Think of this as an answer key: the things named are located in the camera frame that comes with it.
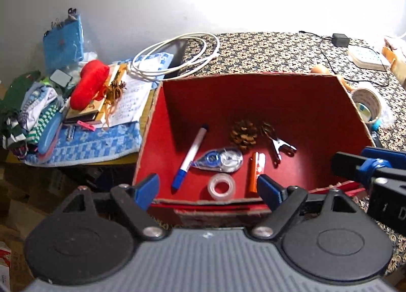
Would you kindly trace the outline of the metal clip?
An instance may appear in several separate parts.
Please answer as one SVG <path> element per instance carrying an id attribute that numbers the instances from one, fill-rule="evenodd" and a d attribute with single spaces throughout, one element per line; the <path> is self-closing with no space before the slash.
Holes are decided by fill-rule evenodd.
<path id="1" fill-rule="evenodd" d="M 264 122 L 261 126 L 262 135 L 267 138 L 268 144 L 270 146 L 270 155 L 273 160 L 273 165 L 277 168 L 281 163 L 282 156 L 281 153 L 293 157 L 297 153 L 297 149 L 280 139 L 273 126 L 270 123 Z"/>

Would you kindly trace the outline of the brown pine cone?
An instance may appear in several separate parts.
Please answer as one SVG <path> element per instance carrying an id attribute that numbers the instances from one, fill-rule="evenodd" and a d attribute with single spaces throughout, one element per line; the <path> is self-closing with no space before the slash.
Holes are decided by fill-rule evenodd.
<path id="1" fill-rule="evenodd" d="M 241 120 L 233 124 L 230 131 L 230 142 L 247 153 L 257 144 L 257 127 L 250 120 Z"/>

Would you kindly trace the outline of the blue white marker pen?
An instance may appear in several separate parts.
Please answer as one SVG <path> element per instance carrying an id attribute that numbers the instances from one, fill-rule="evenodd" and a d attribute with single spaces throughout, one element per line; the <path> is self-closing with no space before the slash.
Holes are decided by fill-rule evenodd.
<path id="1" fill-rule="evenodd" d="M 180 189 L 185 176 L 187 175 L 187 172 L 195 158 L 195 155 L 197 154 L 197 151 L 199 150 L 199 147 L 201 146 L 203 139 L 208 131 L 209 127 L 207 125 L 203 125 L 197 135 L 195 136 L 191 147 L 189 148 L 180 168 L 176 172 L 176 175 L 173 178 L 171 188 L 174 190 Z"/>

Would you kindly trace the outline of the clear tape roll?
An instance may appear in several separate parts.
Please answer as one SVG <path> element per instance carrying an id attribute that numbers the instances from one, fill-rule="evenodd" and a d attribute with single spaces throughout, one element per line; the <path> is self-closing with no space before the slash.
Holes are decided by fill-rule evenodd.
<path id="1" fill-rule="evenodd" d="M 214 200 L 228 201 L 235 196 L 235 180 L 230 174 L 218 173 L 210 178 L 207 190 Z"/>

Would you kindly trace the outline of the correction tape dispenser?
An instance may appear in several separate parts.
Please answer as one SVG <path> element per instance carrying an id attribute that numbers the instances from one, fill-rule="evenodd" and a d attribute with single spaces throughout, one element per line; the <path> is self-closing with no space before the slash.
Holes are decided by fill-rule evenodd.
<path id="1" fill-rule="evenodd" d="M 221 173 L 234 173 L 244 162 L 244 157 L 239 148 L 225 147 L 209 150 L 199 159 L 195 159 L 191 166 L 200 170 Z"/>

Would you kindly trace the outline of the red brocade cardboard box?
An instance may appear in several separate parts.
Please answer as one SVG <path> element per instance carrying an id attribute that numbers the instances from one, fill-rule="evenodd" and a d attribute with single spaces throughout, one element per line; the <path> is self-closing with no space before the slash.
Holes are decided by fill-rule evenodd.
<path id="1" fill-rule="evenodd" d="M 207 127 L 197 155 L 211 164 L 237 161 L 233 195 L 214 199 L 212 170 L 190 168 L 180 186 L 178 170 L 200 128 Z M 254 156 L 278 184 L 309 192 L 355 183 L 333 175 L 332 156 L 359 154 L 371 145 L 369 131 L 340 81 L 332 75 L 250 73 L 165 81 L 159 85 L 136 164 L 135 182 L 151 173 L 160 189 L 149 213 L 169 225 L 246 225 L 269 212 L 253 192 Z"/>

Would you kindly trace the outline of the blue checkered towel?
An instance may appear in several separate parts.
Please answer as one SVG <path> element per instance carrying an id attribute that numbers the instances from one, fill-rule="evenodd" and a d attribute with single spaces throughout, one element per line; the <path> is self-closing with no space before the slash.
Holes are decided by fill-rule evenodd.
<path id="1" fill-rule="evenodd" d="M 159 82 L 145 82 L 124 76 L 126 89 L 109 123 L 97 124 L 95 131 L 80 126 L 63 126 L 50 154 L 28 154 L 23 161 L 29 166 L 61 167 L 98 163 L 121 158 L 139 151 L 142 144 L 140 118 L 150 92 Z"/>

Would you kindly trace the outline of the floral patterned tablecloth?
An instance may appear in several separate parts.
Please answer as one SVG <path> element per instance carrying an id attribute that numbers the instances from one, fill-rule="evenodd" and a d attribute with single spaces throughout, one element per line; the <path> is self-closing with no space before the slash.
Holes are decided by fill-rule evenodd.
<path id="1" fill-rule="evenodd" d="M 317 64 L 333 67 L 354 86 L 360 80 L 374 82 L 395 117 L 388 127 L 379 128 L 379 139 L 391 150 L 405 149 L 405 89 L 391 73 L 361 70 L 350 62 L 344 48 L 308 33 L 229 33 L 218 38 L 219 56 L 194 77 L 255 71 L 307 73 Z"/>

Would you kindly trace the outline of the orange wooden gourd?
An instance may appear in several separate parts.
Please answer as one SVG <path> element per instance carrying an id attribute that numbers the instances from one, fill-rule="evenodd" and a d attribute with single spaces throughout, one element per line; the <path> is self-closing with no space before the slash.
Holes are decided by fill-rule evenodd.
<path id="1" fill-rule="evenodd" d="M 322 64 L 315 65 L 310 69 L 311 73 L 320 74 L 320 75 L 334 75 L 327 67 Z M 354 88 L 349 85 L 341 75 L 336 75 L 336 78 L 340 81 L 341 85 L 348 91 L 352 92 Z"/>

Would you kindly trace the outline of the white round device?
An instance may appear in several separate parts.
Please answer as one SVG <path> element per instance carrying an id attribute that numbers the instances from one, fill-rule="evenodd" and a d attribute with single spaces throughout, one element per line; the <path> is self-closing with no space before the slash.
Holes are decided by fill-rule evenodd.
<path id="1" fill-rule="evenodd" d="M 390 63 L 381 53 L 367 46 L 349 45 L 348 58 L 360 69 L 385 71 L 390 67 Z"/>

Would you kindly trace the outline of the red plush cushion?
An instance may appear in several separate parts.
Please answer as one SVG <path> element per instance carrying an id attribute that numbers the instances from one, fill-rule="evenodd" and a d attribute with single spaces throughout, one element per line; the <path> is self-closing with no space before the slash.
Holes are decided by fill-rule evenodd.
<path id="1" fill-rule="evenodd" d="M 88 62 L 80 72 L 80 80 L 70 97 L 72 110 L 86 109 L 92 99 L 105 84 L 109 76 L 109 67 L 99 60 Z"/>

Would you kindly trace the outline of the black power adapter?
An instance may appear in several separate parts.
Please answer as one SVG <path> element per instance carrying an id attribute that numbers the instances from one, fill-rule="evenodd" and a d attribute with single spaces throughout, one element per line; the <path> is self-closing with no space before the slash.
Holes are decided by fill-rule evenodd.
<path id="1" fill-rule="evenodd" d="M 350 39 L 345 34 L 332 34 L 331 42 L 335 47 L 347 48 L 350 44 Z"/>

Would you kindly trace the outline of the pile of folded clothes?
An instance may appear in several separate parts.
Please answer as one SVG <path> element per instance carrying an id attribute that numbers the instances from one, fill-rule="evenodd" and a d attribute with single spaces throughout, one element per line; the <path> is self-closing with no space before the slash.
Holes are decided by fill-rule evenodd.
<path id="1" fill-rule="evenodd" d="M 37 151 L 45 127 L 65 103 L 40 71 L 16 77 L 1 99 L 1 147 L 20 160 Z"/>

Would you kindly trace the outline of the blue gift bag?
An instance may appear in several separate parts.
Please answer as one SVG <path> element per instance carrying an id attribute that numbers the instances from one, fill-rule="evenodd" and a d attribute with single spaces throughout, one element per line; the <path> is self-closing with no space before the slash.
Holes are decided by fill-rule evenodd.
<path id="1" fill-rule="evenodd" d="M 53 73 L 83 59 L 84 35 L 76 8 L 68 8 L 66 19 L 57 18 L 51 23 L 51 29 L 43 35 L 43 52 L 46 73 Z"/>

